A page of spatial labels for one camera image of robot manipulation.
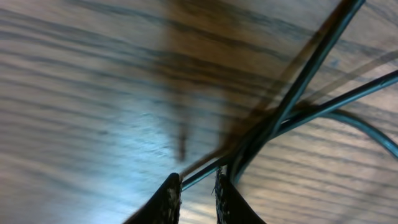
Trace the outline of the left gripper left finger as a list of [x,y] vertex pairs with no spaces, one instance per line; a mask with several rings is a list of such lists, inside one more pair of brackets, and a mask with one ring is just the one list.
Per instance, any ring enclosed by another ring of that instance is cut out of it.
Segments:
[[155,194],[123,224],[177,224],[181,206],[180,176],[171,173]]

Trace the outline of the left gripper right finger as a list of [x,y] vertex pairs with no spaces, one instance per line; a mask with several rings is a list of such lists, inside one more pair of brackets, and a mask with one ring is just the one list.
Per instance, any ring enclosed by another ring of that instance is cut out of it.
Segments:
[[222,169],[216,171],[217,224],[266,224],[229,181]]

